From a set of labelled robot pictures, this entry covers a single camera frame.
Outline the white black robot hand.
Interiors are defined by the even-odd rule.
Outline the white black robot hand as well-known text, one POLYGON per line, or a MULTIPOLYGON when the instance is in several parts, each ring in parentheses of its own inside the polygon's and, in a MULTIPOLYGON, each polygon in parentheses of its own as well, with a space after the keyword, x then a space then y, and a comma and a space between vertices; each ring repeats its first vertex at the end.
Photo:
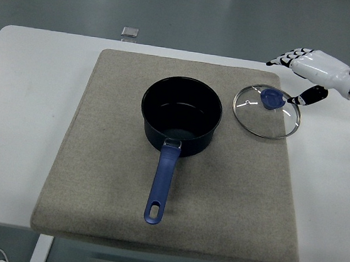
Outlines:
POLYGON ((281 65, 296 75, 311 81, 313 87, 287 101, 295 105, 311 105, 328 96, 329 89, 335 89, 350 101, 350 67, 320 50, 296 48, 266 63, 267 66, 281 65))

